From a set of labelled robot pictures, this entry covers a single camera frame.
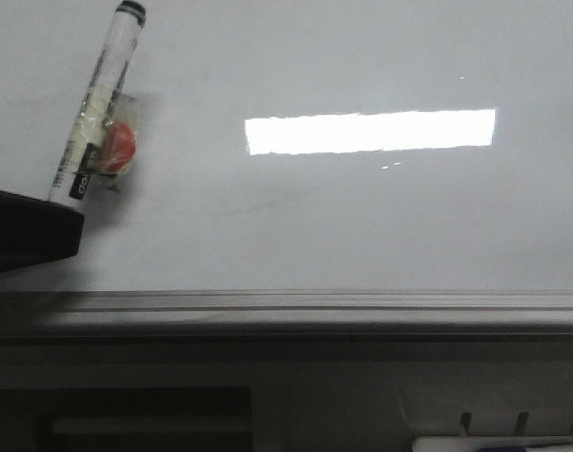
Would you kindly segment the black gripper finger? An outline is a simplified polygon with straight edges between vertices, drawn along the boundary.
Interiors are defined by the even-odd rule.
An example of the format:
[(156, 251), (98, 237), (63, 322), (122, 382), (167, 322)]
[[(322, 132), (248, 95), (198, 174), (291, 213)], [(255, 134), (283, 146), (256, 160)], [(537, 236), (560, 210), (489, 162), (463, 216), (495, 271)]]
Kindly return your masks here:
[(73, 257), (84, 223), (70, 207), (0, 190), (0, 273)]

